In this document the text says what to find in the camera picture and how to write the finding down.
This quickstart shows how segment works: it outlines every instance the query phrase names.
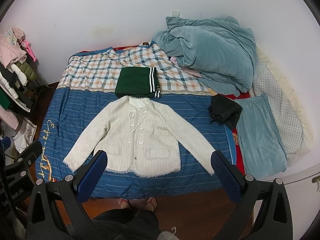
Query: blue striped bedsheet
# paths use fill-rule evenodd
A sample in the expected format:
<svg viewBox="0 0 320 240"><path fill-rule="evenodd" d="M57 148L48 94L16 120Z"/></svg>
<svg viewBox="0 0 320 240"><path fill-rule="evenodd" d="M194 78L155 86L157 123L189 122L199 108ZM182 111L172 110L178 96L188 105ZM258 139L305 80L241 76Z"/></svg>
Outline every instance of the blue striped bedsheet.
<svg viewBox="0 0 320 240"><path fill-rule="evenodd" d="M62 162L63 159L90 121L114 100L117 100L114 93L69 88L59 88L55 91L39 138L43 152L36 161L38 178L44 178L46 181L61 180L72 174ZM224 125L210 123L207 109L210 96L166 94L154 100L169 105L196 127L231 163L236 163L236 149L231 130ZM92 196L137 199L212 191L221 187L217 176L210 176L181 144L179 147L181 171L155 178L140 178L133 173L116 174L105 171Z"/></svg>

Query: feet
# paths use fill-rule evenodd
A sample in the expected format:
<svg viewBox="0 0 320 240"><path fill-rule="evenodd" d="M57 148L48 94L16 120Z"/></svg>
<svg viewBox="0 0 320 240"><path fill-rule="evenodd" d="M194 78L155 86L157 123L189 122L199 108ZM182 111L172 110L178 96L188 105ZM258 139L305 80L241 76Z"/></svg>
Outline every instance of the feet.
<svg viewBox="0 0 320 240"><path fill-rule="evenodd" d="M119 198L118 203L119 203L119 206L121 209L123 209L123 208L132 209L129 200L127 200L127 199ZM146 204L144 206L144 210L154 211L156 209L156 206L157 206L157 200L154 197L150 197L146 201Z"/></svg>
<svg viewBox="0 0 320 240"><path fill-rule="evenodd" d="M144 210L154 211L157 206L157 200L154 197L150 197L147 199Z"/></svg>
<svg viewBox="0 0 320 240"><path fill-rule="evenodd" d="M120 206L121 209L124 209L124 208L131 209L129 200L127 200L127 199L119 198L118 203L119 203L119 206Z"/></svg>

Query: green folded pants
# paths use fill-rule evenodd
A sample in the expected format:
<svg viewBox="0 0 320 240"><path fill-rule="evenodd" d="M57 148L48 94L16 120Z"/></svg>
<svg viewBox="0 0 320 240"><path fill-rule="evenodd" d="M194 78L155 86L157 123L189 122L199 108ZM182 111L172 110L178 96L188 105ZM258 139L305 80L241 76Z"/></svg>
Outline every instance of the green folded pants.
<svg viewBox="0 0 320 240"><path fill-rule="evenodd" d="M11 102L8 99L7 94L0 88L0 105L7 110L11 106Z"/></svg>
<svg viewBox="0 0 320 240"><path fill-rule="evenodd" d="M155 67L125 67L120 72L115 94L118 98L159 98L159 88Z"/></svg>

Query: metal bolt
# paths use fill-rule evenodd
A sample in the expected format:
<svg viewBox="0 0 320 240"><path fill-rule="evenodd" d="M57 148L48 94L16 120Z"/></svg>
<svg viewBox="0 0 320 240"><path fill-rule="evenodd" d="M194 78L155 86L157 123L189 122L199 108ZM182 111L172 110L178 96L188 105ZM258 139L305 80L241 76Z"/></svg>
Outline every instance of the metal bolt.
<svg viewBox="0 0 320 240"><path fill-rule="evenodd" d="M71 181L73 179L73 176L72 175L67 175L65 176L64 178L66 181Z"/></svg>
<svg viewBox="0 0 320 240"><path fill-rule="evenodd" d="M279 185L281 185L282 184L282 180L281 179L276 179L276 184L279 184Z"/></svg>
<svg viewBox="0 0 320 240"><path fill-rule="evenodd" d="M245 179L247 181L253 181L253 176L248 174L248 175L245 176Z"/></svg>
<svg viewBox="0 0 320 240"><path fill-rule="evenodd" d="M37 179L36 184L40 185L43 182L43 179Z"/></svg>

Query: blue mesh panel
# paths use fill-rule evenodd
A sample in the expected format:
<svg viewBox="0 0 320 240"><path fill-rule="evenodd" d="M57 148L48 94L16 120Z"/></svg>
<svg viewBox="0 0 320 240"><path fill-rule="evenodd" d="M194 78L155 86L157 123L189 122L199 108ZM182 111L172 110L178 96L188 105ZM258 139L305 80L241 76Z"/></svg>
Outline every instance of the blue mesh panel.
<svg viewBox="0 0 320 240"><path fill-rule="evenodd" d="M105 153L100 154L96 162L92 165L91 169L84 176L83 180L78 186L77 200L81 204L88 201L92 192L94 191L101 175L105 171L107 166L107 155Z"/></svg>
<svg viewBox="0 0 320 240"><path fill-rule="evenodd" d="M3 144L4 150L9 149L9 147L11 146L11 140L10 140L9 137L4 137L4 138L1 140L1 143Z"/></svg>
<svg viewBox="0 0 320 240"><path fill-rule="evenodd" d="M242 198L240 185L215 152L211 155L211 166L215 175L217 175L220 183L224 187L230 201L239 204Z"/></svg>

